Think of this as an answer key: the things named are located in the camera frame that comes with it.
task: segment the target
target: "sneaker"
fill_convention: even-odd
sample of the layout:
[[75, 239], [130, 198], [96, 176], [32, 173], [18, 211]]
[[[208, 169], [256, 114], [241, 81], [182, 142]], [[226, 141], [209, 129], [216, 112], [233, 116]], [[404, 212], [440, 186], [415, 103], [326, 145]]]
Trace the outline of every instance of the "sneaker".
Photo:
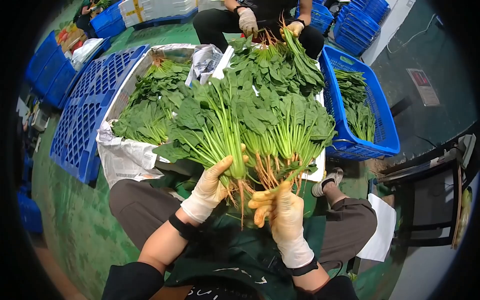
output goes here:
[[333, 179], [335, 185], [338, 187], [339, 183], [342, 181], [343, 178], [343, 170], [341, 168], [334, 168], [332, 172], [328, 173], [324, 180], [315, 184], [312, 187], [312, 195], [315, 197], [320, 197], [324, 195], [322, 191], [322, 183], [325, 182], [327, 179]]

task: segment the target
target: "brown pants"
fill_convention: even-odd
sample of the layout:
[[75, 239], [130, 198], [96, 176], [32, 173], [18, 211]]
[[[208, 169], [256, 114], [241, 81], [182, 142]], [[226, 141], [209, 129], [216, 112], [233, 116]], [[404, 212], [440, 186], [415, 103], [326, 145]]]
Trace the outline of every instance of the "brown pants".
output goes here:
[[[178, 199], [146, 182], [123, 179], [110, 190], [112, 215], [139, 250], [179, 208]], [[375, 211], [367, 200], [362, 199], [338, 201], [327, 211], [326, 220], [319, 259], [326, 271], [338, 267], [335, 261], [345, 264], [357, 255], [377, 228]]]

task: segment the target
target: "white glove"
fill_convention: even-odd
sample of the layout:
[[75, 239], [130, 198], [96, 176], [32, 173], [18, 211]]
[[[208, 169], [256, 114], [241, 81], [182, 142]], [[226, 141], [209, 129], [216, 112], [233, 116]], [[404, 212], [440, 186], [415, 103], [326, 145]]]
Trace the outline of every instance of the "white glove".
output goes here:
[[253, 34], [253, 37], [257, 38], [258, 35], [258, 25], [257, 18], [250, 8], [245, 8], [239, 13], [239, 27], [245, 34], [245, 36], [250, 36]]
[[303, 238], [303, 199], [291, 192], [289, 181], [275, 192], [255, 192], [248, 207], [257, 208], [254, 222], [258, 227], [269, 217], [272, 237], [287, 268], [300, 268], [313, 260], [313, 250]]
[[[245, 144], [241, 144], [241, 149], [245, 151]], [[243, 162], [247, 161], [248, 156], [244, 155]], [[227, 189], [218, 177], [230, 167], [232, 162], [233, 156], [229, 155], [203, 172], [190, 197], [180, 204], [190, 218], [199, 223], [205, 222], [213, 209], [226, 198]]]
[[299, 36], [305, 26], [302, 24], [302, 22], [293, 21], [287, 26], [287, 28], [290, 29], [294, 36]]

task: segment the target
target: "black sleeve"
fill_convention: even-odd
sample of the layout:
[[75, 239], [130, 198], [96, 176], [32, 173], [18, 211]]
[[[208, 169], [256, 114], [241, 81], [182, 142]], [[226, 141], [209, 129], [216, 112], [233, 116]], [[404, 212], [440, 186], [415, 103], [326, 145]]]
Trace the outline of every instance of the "black sleeve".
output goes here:
[[317, 300], [358, 300], [353, 284], [347, 276], [336, 276], [315, 293]]
[[110, 267], [102, 300], [149, 300], [163, 286], [163, 275], [145, 263]]

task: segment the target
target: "black pants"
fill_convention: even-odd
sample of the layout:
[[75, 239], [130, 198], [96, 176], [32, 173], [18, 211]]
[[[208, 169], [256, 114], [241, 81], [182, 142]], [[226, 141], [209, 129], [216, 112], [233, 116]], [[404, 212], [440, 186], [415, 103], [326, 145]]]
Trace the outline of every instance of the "black pants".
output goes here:
[[[225, 52], [228, 47], [223, 33], [242, 33], [239, 28], [239, 16], [236, 13], [217, 9], [199, 12], [193, 19], [193, 26], [197, 31], [200, 44], [213, 44], [222, 52]], [[280, 39], [280, 26], [277, 21], [267, 27]], [[311, 26], [306, 26], [302, 30], [299, 41], [305, 48], [306, 54], [314, 60], [317, 59], [324, 47], [322, 33]]]
[[89, 15], [79, 17], [75, 24], [78, 28], [82, 29], [85, 32], [87, 38], [98, 38], [95, 29], [90, 24]]

